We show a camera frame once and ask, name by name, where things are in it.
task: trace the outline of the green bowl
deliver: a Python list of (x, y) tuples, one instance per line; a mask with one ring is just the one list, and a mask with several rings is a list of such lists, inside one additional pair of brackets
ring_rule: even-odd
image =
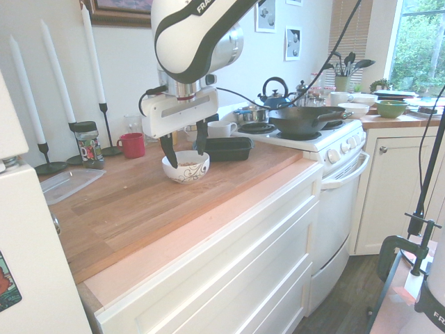
[(405, 112), (407, 102), (393, 100), (378, 100), (377, 112), (384, 118), (397, 118)]

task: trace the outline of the white bowl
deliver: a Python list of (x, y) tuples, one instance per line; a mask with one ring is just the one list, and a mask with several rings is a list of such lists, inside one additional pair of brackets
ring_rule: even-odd
[(176, 152), (178, 168), (173, 168), (167, 157), (162, 158), (162, 168), (164, 173), (173, 181), (181, 184), (188, 184), (197, 181), (203, 177), (210, 166), (210, 157), (207, 153), (199, 155), (197, 151), (179, 151)]
[(374, 94), (352, 94), (354, 97), (354, 103), (365, 104), (367, 106), (373, 106), (377, 101), (378, 96)]
[(346, 109), (346, 112), (353, 112), (354, 114), (349, 118), (361, 118), (369, 111), (369, 106), (360, 103), (340, 103), (341, 108)]

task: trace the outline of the dark floor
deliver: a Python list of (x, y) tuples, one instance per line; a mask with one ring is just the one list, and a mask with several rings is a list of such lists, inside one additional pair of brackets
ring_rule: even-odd
[(377, 261), (378, 255), (351, 256), (330, 295), (293, 334), (365, 333), (367, 308), (374, 307), (383, 288)]

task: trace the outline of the stove knob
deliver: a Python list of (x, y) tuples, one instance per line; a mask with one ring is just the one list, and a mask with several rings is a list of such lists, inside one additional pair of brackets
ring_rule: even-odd
[(335, 164), (336, 162), (339, 162), (341, 157), (340, 153), (337, 150), (328, 150), (327, 151), (327, 159), (331, 164)]
[(350, 145), (348, 143), (341, 143), (341, 151), (347, 153), (350, 150)]
[(355, 142), (357, 143), (357, 145), (360, 145), (360, 143), (362, 143), (362, 140), (361, 140), (361, 138), (358, 135), (355, 134), (353, 137), (354, 137)]
[(348, 144), (350, 145), (351, 149), (357, 147), (357, 142), (355, 141), (354, 137), (350, 137), (348, 139)]

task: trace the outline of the white refrigerator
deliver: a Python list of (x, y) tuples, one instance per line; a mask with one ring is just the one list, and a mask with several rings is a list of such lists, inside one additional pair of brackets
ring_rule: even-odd
[(0, 333), (91, 333), (0, 73)]

